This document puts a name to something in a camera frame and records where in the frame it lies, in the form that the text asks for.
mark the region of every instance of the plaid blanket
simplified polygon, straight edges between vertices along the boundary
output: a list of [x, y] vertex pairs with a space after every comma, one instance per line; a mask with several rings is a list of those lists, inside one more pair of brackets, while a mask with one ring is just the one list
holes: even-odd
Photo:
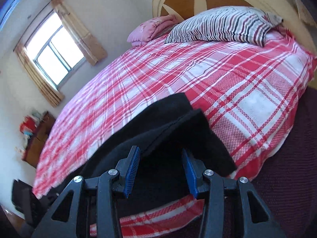
[[[83, 165], [144, 108], [177, 92], [204, 111], [228, 149], [238, 167], [231, 178], [255, 178], [278, 151], [293, 126], [298, 99], [313, 78], [316, 58], [291, 33], [276, 31], [267, 34], [265, 47], [239, 42], [164, 44], [165, 38], [128, 50], [65, 106], [40, 156], [33, 187], [37, 197]], [[200, 201], [191, 196], [184, 200], [186, 206], [174, 202], [170, 214], [167, 205], [155, 214], [131, 216], [132, 222], [121, 219], [124, 236], [154, 237], [183, 227], [202, 213]], [[188, 210], [195, 205], [197, 210]]]

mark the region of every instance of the black device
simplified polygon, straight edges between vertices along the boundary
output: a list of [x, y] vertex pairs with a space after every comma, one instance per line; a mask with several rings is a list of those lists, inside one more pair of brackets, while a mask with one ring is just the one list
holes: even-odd
[[[286, 238], [274, 221], [251, 182], [223, 178], [186, 150], [182, 154], [188, 187], [196, 199], [205, 199], [199, 238], [221, 238], [225, 196], [236, 198], [236, 238]], [[128, 198], [140, 161], [140, 150], [133, 146], [128, 157], [100, 177], [84, 179], [76, 176], [44, 215], [32, 238], [87, 238], [89, 236], [90, 199], [96, 196], [98, 238], [121, 238], [116, 204]]]

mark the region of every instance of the ridged blue pad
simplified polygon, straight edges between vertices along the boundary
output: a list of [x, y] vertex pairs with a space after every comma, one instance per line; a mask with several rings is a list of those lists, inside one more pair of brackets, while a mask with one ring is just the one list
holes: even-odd
[[194, 196], [194, 198], [197, 198], [199, 193], [197, 189], [197, 178], [194, 172], [193, 165], [190, 162], [188, 154], [185, 150], [183, 150], [182, 160], [183, 160], [183, 167], [185, 170], [185, 175], [186, 175], [189, 191]]
[[135, 149], [133, 158], [131, 160], [131, 163], [129, 165], [129, 168], [128, 168], [128, 171], [126, 174], [126, 183], [125, 183], [125, 187], [123, 190], [123, 194], [126, 198], [128, 198], [132, 192], [135, 176], [137, 174], [137, 168], [138, 168], [138, 165], [140, 163], [140, 157], [141, 157], [140, 148], [137, 147]]

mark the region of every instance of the purple mat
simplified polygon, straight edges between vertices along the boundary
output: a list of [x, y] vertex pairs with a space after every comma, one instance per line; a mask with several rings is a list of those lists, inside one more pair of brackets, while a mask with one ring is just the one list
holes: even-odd
[[[292, 131], [252, 183], [288, 238], [317, 237], [317, 219], [313, 221], [317, 214], [317, 90], [307, 88], [299, 101]], [[225, 204], [227, 223], [231, 206], [229, 201]], [[200, 221], [165, 237], [196, 238]], [[230, 237], [230, 225], [224, 237]]]

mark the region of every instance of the silver screw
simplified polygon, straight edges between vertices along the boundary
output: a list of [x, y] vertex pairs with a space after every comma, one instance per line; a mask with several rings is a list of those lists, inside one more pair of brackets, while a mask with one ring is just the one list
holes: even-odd
[[242, 183], [247, 183], [248, 182], [248, 178], [247, 177], [240, 177], [240, 182]]
[[205, 175], [207, 175], [207, 176], [213, 176], [214, 175], [214, 171], [213, 170], [210, 170], [210, 169], [207, 169], [207, 170], [205, 170]]
[[81, 182], [82, 181], [82, 177], [81, 176], [75, 176], [73, 180], [74, 180], [74, 182]]
[[111, 176], [115, 176], [117, 173], [118, 173], [118, 170], [116, 170], [116, 169], [110, 169], [108, 171], [108, 174], [110, 174]]

